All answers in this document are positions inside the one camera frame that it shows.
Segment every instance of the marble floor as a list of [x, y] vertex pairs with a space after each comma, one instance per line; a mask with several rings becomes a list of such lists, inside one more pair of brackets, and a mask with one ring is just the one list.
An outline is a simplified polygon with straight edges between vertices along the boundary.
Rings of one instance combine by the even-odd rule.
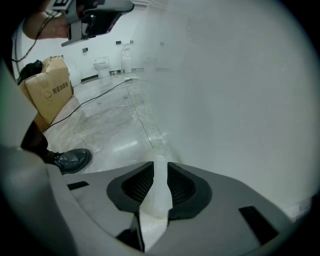
[[[81, 103], [99, 96], [125, 81], [125, 75], [108, 76], [74, 87], [74, 96], [53, 124], [68, 116]], [[46, 136], [54, 152], [87, 148], [93, 159], [77, 174], [111, 170], [140, 162], [151, 149], [170, 151], [140, 97], [138, 80], [129, 80], [101, 97], [82, 105], [66, 120], [48, 129]]]

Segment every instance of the black shoe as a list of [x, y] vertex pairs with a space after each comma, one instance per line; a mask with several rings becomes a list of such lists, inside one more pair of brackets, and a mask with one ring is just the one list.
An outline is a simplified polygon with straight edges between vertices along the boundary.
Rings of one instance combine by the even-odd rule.
[[79, 148], [64, 153], [54, 153], [53, 164], [58, 166], [62, 174], [75, 174], [85, 167], [92, 155], [89, 149]]

